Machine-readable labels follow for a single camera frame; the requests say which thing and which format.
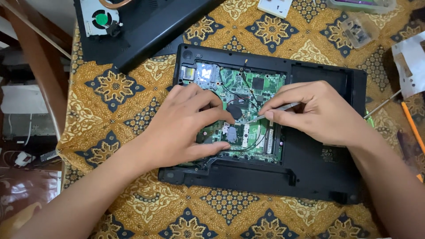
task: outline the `green circuit board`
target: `green circuit board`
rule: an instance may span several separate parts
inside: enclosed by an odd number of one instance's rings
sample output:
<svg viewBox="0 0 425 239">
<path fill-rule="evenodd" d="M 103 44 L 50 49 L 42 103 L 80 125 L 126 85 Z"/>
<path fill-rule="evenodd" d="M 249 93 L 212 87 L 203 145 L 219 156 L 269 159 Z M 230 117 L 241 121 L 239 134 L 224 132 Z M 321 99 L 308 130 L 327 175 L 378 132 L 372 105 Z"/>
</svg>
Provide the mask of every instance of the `green circuit board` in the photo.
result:
<svg viewBox="0 0 425 239">
<path fill-rule="evenodd" d="M 223 109 L 238 107 L 242 116 L 230 125 L 217 121 L 202 129 L 197 143 L 226 141 L 232 146 L 221 154 L 232 158 L 261 160 L 278 163 L 281 147 L 276 144 L 275 124 L 262 119 L 250 124 L 246 122 L 257 117 L 257 112 L 285 83 L 286 75 L 266 74 L 245 69 L 246 81 L 240 69 L 224 68 L 216 64 L 197 62 L 196 68 L 182 66 L 180 80 L 184 85 L 195 83 L 203 89 L 215 92 L 223 101 Z"/>
</svg>

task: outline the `cooling fan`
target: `cooling fan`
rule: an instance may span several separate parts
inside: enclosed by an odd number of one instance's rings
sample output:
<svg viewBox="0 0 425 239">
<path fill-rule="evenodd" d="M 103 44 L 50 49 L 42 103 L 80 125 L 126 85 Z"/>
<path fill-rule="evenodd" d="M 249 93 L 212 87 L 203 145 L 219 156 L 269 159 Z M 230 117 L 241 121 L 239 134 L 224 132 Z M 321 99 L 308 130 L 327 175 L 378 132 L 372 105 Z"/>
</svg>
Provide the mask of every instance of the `cooling fan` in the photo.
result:
<svg viewBox="0 0 425 239">
<path fill-rule="evenodd" d="M 98 0 L 80 0 L 80 3 L 87 37 L 101 35 L 116 37 L 119 34 L 122 23 L 119 22 L 117 10 L 104 7 Z"/>
</svg>

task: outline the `batik tablecloth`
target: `batik tablecloth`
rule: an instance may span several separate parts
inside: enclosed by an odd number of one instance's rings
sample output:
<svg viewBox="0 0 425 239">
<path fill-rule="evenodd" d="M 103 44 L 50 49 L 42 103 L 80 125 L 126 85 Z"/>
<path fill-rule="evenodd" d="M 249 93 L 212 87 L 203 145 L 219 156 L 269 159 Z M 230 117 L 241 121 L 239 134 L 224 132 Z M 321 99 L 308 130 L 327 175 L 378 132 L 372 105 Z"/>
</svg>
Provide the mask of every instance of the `batik tablecloth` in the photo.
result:
<svg viewBox="0 0 425 239">
<path fill-rule="evenodd" d="M 397 70 L 389 57 L 391 45 L 421 31 L 420 23 L 410 21 L 409 15 L 425 6 L 420 0 L 398 0 L 397 7 L 387 14 L 368 14 L 380 36 L 354 49 L 340 27 L 350 12 L 331 9 L 325 0 L 293 0 L 286 19 L 257 10 L 257 3 L 227 0 L 191 26 L 184 33 L 185 42 L 365 70 L 368 110 L 397 87 Z M 68 116 L 57 146 L 66 163 L 65 189 L 142 133 L 171 89 L 176 62 L 175 55 L 155 57 L 124 75 L 113 65 L 84 62 L 79 38 L 76 29 Z M 405 101 L 425 137 L 423 94 Z M 390 101 L 373 119 L 388 144 L 424 174 L 425 159 L 400 100 Z M 91 238 L 386 236 L 370 203 L 342 206 L 287 196 L 188 188 L 158 182 L 157 173 L 153 170 L 131 183 L 100 218 Z"/>
</svg>

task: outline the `hand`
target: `hand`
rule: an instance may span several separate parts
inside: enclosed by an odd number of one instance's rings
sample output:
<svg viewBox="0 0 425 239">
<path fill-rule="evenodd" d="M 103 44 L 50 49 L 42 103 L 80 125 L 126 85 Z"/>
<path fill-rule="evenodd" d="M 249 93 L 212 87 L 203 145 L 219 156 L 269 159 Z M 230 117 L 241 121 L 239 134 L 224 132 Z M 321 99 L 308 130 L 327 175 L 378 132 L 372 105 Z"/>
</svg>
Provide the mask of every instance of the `hand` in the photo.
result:
<svg viewBox="0 0 425 239">
<path fill-rule="evenodd" d="M 176 85 L 153 117 L 148 128 L 125 144 L 127 152 L 150 169 L 174 166 L 214 155 L 230 148 L 227 142 L 196 144 L 197 133 L 217 120 L 235 123 L 212 91 L 197 84 Z"/>
<path fill-rule="evenodd" d="M 302 114 L 274 109 L 295 102 L 305 104 Z M 374 131 L 325 81 L 284 85 L 258 114 L 333 145 L 356 146 L 366 132 Z"/>
</svg>

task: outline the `plastic container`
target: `plastic container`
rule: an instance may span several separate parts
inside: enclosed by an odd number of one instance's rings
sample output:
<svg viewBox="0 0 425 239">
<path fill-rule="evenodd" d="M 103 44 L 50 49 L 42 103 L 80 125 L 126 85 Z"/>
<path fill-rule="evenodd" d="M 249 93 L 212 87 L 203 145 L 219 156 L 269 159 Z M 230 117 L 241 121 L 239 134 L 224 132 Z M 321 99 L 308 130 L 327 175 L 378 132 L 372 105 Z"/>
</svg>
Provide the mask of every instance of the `plastic container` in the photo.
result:
<svg viewBox="0 0 425 239">
<path fill-rule="evenodd" d="M 344 11 L 364 11 L 366 13 L 384 14 L 396 8 L 396 0 L 374 0 L 375 5 L 351 3 L 352 0 L 338 2 L 335 0 L 326 0 L 330 8 L 341 9 Z"/>
<path fill-rule="evenodd" d="M 341 29 L 354 48 L 360 48 L 379 36 L 376 24 L 364 12 L 351 14 L 341 22 Z"/>
</svg>

